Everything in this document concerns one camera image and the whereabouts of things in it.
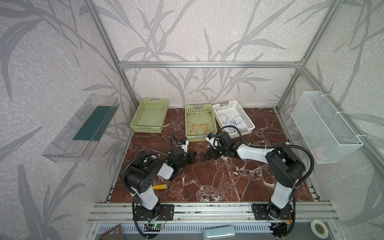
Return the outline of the light green basket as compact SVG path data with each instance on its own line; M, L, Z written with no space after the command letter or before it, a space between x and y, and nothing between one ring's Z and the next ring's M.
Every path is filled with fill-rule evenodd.
M160 134L168 112L168 99L143 98L131 122L136 133Z
M186 138L189 142L204 142L209 133L217 132L213 105L200 104L185 107Z

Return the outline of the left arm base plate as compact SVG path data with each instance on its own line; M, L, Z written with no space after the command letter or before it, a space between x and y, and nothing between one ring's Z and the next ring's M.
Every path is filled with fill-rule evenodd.
M133 216L136 221L172 221L175 213L175 205L157 204L152 210L143 206L135 206Z

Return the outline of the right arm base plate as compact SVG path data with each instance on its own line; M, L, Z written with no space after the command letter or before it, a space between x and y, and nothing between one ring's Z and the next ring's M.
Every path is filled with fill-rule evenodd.
M268 204L257 204L251 205L252 212L255 220L269 220L269 221L280 221L290 220L294 212L293 207L287 204L285 208L280 209L272 203Z

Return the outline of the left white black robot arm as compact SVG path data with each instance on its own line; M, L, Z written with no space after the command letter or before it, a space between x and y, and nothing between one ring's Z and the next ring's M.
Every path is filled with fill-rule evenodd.
M188 150L188 140L177 140L176 144L176 147L171 144L166 159L143 151L121 172L121 181L137 204L134 210L142 210L151 218L158 216L161 201L152 187L155 178L172 181L182 173L186 165L195 162L197 153Z

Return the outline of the white tape roll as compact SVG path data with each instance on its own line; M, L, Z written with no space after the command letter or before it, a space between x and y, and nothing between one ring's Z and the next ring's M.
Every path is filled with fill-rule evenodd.
M315 219L311 221L311 230L313 234L319 239L325 240L329 236L329 230L327 226L320 220Z

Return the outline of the middle light green basket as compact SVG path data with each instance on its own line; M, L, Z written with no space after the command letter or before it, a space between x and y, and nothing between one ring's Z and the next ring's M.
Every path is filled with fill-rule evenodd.
M186 138L189 142L204 142L209 133L217 132L213 105L200 104L185 107Z

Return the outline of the light blue flat box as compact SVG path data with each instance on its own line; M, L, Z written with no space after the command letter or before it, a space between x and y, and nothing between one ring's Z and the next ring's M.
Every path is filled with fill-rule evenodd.
M214 240L220 238L232 237L236 234L234 226L206 229L202 231L203 240Z

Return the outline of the white perforated plastic basket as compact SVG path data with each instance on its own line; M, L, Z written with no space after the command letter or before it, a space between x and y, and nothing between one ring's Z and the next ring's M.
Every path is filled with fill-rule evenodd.
M250 134L255 128L254 123L236 100L215 104L213 105L213 110L215 119L221 128L229 125L232 126L231 128L224 129L232 139L239 137L238 131L233 127L238 128L242 136Z

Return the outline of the brown perforated board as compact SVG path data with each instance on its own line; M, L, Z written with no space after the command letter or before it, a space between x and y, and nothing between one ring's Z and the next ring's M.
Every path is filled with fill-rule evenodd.
M116 225L112 229L103 233L100 240L123 240L123 230L121 225Z

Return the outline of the yellow toy shovel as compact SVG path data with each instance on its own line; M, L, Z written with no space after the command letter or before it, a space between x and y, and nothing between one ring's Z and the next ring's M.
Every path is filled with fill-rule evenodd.
M152 186L153 190L167 190L169 188L168 184L154 185Z

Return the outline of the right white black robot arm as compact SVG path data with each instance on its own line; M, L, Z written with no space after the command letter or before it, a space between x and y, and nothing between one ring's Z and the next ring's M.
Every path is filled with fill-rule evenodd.
M275 175L276 184L264 214L279 220L288 205L294 200L296 189L311 175L315 166L313 154L297 145L258 146L245 142L242 134L240 141L235 142L228 132L228 126L209 133L206 141L211 144L207 155L217 160L223 156L241 160L253 160L269 165Z

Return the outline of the left light green basket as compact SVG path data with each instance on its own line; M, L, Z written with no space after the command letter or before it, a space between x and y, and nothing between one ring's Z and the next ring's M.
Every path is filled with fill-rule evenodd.
M168 99L143 98L131 122L136 133L160 134L168 112Z

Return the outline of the clear plastic wall shelf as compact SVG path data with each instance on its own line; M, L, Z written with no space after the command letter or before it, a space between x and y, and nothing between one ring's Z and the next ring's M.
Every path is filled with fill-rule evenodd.
M87 163L119 106L117 97L90 94L42 155L54 163Z

